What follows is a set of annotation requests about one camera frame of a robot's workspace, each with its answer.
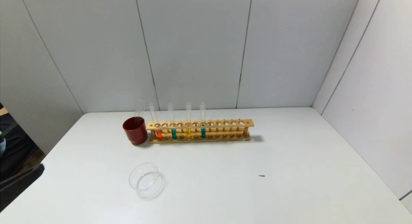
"wall seam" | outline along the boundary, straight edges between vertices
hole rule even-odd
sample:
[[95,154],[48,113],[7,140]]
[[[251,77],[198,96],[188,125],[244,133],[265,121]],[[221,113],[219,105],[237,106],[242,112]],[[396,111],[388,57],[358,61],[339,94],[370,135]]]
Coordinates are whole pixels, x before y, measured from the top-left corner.
[[64,79],[63,75],[61,74],[61,72],[60,72],[60,70],[59,70],[59,67],[57,66],[56,62],[54,61],[53,56],[51,55],[51,53],[50,53],[50,51],[49,51],[49,48],[47,48],[47,45],[46,45],[46,43],[44,42],[43,37],[41,36],[41,34],[40,34],[40,32],[39,32],[39,29],[37,28],[36,24],[34,23],[33,17],[31,16],[30,11],[28,10],[28,7],[27,7],[25,1],[22,0],[22,2],[23,2],[23,4],[24,4],[24,7],[26,8],[26,11],[27,11],[29,17],[30,17],[30,20],[32,21],[32,23],[33,23],[33,25],[34,25],[34,28],[35,28],[36,31],[37,31],[37,34],[39,35],[41,41],[43,42],[44,47],[46,48],[47,53],[49,54],[51,60],[53,61],[53,64],[54,64],[54,66],[56,67],[57,71],[59,72],[60,77],[63,79],[64,84],[66,85],[66,87],[67,87],[67,89],[69,90],[70,94],[72,95],[74,101],[76,102],[77,106],[79,107],[80,112],[81,112],[82,114],[84,114],[84,112],[83,112],[83,110],[81,109],[78,101],[76,100],[75,96],[73,95],[72,91],[70,90],[70,87],[67,85],[66,80]]
[[333,63],[333,61],[334,61],[334,59],[335,59],[335,57],[336,57],[336,54],[337,54],[337,51],[339,50],[340,45],[342,44],[342,40],[343,40],[343,38],[344,38],[344,36],[345,36],[345,34],[346,34],[346,31],[348,30],[349,24],[350,24],[350,22],[351,22],[351,20],[352,20],[353,14],[355,13],[355,10],[356,10],[356,7],[358,6],[358,3],[359,3],[359,0],[356,1],[355,7],[353,8],[353,11],[352,11],[351,17],[350,17],[350,19],[349,19],[349,22],[348,22],[347,25],[346,25],[345,32],[343,33],[342,38],[340,38],[339,45],[337,46],[337,49],[336,49],[335,54],[334,54],[334,56],[333,56],[333,58],[332,58],[332,61],[331,61],[331,63],[329,64],[328,71],[326,72],[325,77],[323,78],[323,81],[322,81],[322,83],[321,83],[321,86],[319,87],[319,90],[318,90],[318,92],[316,93],[315,99],[313,100],[311,107],[313,107],[313,104],[315,104],[315,100],[316,100],[316,98],[318,97],[319,92],[320,92],[321,89],[322,89],[323,83],[325,83],[325,79],[326,79],[326,77],[328,76],[329,71],[331,70],[332,63]]
[[237,89],[237,99],[236,99],[236,107],[237,108],[237,104],[239,102],[239,93],[240,93],[240,82],[242,79],[242,70],[243,70],[243,61],[245,59],[245,50],[246,50],[246,39],[248,37],[248,29],[249,29],[249,20],[250,20],[250,10],[252,9],[252,0],[250,0],[250,4],[249,4],[249,14],[248,14],[248,22],[246,24],[246,34],[245,34],[245,44],[243,45],[243,56],[242,56],[242,65],[240,67],[240,75],[239,75],[239,86]]
[[331,99],[332,99],[332,97],[333,97],[334,93],[336,92],[337,87],[339,86],[339,84],[340,84],[340,82],[341,82],[341,80],[342,80],[343,76],[344,76],[344,75],[345,75],[345,73],[346,73],[346,70],[348,69],[348,67],[349,67],[350,63],[352,62],[352,59],[353,59],[353,57],[354,57],[354,55],[355,55],[356,51],[358,50],[359,45],[360,45],[360,44],[361,44],[361,42],[362,42],[362,39],[363,39],[363,36],[364,36],[364,35],[365,35],[365,33],[366,33],[366,30],[368,30],[369,24],[370,24],[370,22],[371,22],[371,20],[372,20],[373,15],[375,14],[375,11],[376,11],[376,9],[377,9],[377,7],[378,7],[378,5],[379,5],[379,2],[380,2],[380,1],[381,1],[381,0],[378,0],[378,2],[376,3],[376,6],[375,6],[375,8],[373,9],[373,12],[372,12],[372,15],[370,16],[370,19],[369,19],[369,21],[368,21],[368,24],[366,25],[365,30],[363,31],[362,36],[360,37],[360,40],[359,40],[359,42],[358,42],[358,45],[356,45],[355,51],[353,52],[353,54],[352,54],[352,56],[351,56],[351,58],[350,58],[350,60],[349,60],[348,64],[346,65],[345,70],[343,71],[342,76],[340,77],[340,79],[339,79],[338,83],[336,84],[335,89],[334,89],[334,90],[333,90],[333,92],[332,92],[332,95],[330,96],[330,98],[328,99],[328,102],[326,103],[325,107],[323,108],[323,111],[322,111],[321,115],[323,115],[323,113],[325,112],[326,108],[328,107],[329,102],[331,101]]
[[158,105],[159,111],[160,111],[160,103],[159,103],[159,97],[157,96],[157,90],[156,90],[156,84],[155,84],[155,77],[153,76],[152,64],[150,63],[149,50],[147,49],[145,31],[143,30],[143,22],[142,22],[142,17],[140,16],[139,4],[138,4],[137,0],[136,0],[136,6],[137,6],[137,13],[138,13],[138,15],[139,15],[139,20],[140,20],[140,27],[141,27],[142,33],[143,33],[143,40],[145,41],[147,59],[149,60],[150,73],[152,74],[154,93],[156,94],[157,105]]

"rack leg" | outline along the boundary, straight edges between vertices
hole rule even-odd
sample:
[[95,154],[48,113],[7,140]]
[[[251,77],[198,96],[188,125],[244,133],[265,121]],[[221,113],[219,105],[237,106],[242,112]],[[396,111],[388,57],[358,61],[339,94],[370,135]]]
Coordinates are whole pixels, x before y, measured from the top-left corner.
[[153,139],[157,139],[156,132],[154,130],[150,131],[152,133]]
[[243,136],[247,136],[248,135],[248,127],[245,127],[245,130],[243,131]]

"yellow liquid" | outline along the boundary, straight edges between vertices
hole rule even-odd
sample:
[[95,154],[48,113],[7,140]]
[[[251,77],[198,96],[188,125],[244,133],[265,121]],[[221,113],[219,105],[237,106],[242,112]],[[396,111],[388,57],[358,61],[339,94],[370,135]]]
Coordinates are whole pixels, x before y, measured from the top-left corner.
[[186,129],[186,138],[190,139],[192,135],[190,134],[190,128]]

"person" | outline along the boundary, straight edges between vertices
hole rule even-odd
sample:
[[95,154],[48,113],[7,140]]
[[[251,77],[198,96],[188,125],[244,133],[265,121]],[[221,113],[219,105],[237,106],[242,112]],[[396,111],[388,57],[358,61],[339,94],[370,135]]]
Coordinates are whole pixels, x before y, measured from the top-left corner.
[[10,113],[0,116],[0,132],[0,180],[4,180],[19,173],[30,155],[39,148]]

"white wall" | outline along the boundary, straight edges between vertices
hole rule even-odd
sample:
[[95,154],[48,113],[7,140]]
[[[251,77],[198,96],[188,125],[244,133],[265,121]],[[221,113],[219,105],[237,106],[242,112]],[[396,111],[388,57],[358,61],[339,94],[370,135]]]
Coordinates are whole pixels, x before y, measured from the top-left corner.
[[138,98],[310,106],[356,1],[2,0],[1,100],[45,152],[82,112]]
[[403,198],[401,202],[412,214],[412,193],[406,196],[405,198]]
[[399,198],[412,189],[412,0],[380,0],[323,117]]
[[357,0],[252,0],[238,108],[311,106]]
[[0,0],[0,101],[45,153],[82,116],[22,0]]
[[351,21],[345,31],[339,49],[333,59],[328,74],[323,81],[318,95],[316,95],[313,108],[322,114],[326,104],[332,96],[339,80],[342,78],[356,47],[358,46],[372,13],[379,0],[358,0],[356,8],[352,14]]
[[160,109],[236,108],[250,0],[138,0]]
[[84,113],[157,106],[136,0],[24,0]]

